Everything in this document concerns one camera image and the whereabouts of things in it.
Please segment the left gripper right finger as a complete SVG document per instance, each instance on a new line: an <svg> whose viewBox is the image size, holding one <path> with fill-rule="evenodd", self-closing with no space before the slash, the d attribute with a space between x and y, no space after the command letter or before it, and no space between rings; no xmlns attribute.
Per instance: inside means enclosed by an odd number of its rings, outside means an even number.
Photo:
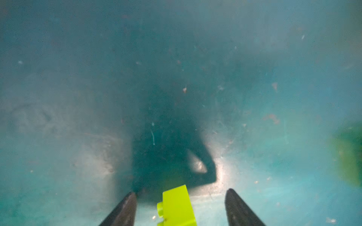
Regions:
<svg viewBox="0 0 362 226"><path fill-rule="evenodd" d="M229 226L265 226L234 189L227 190L224 203Z"/></svg>

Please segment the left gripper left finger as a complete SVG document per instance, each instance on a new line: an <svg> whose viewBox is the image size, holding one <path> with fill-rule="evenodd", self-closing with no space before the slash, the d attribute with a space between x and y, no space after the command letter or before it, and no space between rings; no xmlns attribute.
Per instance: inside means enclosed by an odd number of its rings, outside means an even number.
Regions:
<svg viewBox="0 0 362 226"><path fill-rule="evenodd" d="M137 197L128 193L99 226L134 226L137 210Z"/></svg>

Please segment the small lime lego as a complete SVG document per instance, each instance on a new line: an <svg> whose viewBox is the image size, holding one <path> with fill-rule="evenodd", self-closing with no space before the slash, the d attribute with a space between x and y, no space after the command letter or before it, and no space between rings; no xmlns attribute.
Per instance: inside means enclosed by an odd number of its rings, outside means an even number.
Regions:
<svg viewBox="0 0 362 226"><path fill-rule="evenodd" d="M164 191L162 198L157 213L163 221L158 226L197 226L186 185Z"/></svg>

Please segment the lime long lego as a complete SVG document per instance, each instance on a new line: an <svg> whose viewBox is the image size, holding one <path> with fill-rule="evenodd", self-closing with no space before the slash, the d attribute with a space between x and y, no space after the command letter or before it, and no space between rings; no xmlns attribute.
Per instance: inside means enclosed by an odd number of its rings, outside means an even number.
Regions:
<svg viewBox="0 0 362 226"><path fill-rule="evenodd" d="M345 182L362 186L362 122L343 125L331 140L337 163L337 174Z"/></svg>

